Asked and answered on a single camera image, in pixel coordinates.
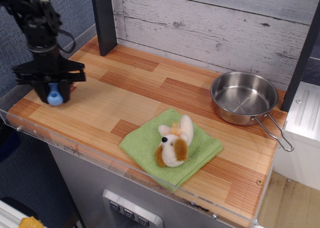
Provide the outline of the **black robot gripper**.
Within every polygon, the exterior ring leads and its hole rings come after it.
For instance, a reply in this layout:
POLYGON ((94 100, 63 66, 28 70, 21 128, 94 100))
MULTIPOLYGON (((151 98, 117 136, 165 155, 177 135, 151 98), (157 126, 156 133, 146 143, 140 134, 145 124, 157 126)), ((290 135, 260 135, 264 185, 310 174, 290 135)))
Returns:
POLYGON ((33 60, 13 67, 18 84, 30 84, 40 100, 48 104, 50 87, 48 83, 58 83, 64 102, 70 100, 71 84, 86 80, 84 64, 70 61, 57 51, 34 53, 33 60))

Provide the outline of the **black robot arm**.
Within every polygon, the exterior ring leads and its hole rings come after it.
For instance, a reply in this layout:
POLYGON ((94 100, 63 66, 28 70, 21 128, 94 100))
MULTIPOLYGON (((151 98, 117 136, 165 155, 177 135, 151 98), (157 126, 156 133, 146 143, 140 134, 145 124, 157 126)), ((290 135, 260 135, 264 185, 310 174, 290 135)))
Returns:
POLYGON ((13 67, 16 82, 33 87, 42 102, 59 106, 70 100, 74 82, 84 82, 84 64, 64 58, 57 41, 59 34, 72 35, 60 29, 61 16, 50 0, 0 0, 0 5, 14 17, 25 34, 33 60, 13 67))

